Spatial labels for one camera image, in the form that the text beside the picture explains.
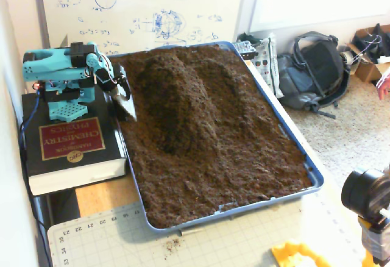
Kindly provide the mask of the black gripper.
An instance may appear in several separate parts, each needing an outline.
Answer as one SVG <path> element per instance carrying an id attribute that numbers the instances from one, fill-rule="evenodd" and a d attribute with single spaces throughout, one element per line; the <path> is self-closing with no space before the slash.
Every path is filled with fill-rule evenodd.
<path id="1" fill-rule="evenodd" d="M 95 72 L 97 84 L 108 96 L 108 111 L 118 121 L 137 121 L 132 92 L 126 72 L 120 64 L 113 65 L 113 76 L 105 68 Z"/>

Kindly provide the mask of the person's hand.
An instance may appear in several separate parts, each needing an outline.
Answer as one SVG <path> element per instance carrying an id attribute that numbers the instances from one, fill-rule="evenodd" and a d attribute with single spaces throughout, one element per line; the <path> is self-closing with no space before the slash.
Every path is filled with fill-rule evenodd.
<path id="1" fill-rule="evenodd" d="M 390 83 L 390 75 L 389 70 L 387 70 L 384 75 L 379 79 L 379 81 L 376 83 L 376 89 L 377 94 L 379 97 L 379 100 L 383 100 L 384 97 L 388 94 L 389 91 L 389 83 Z"/>

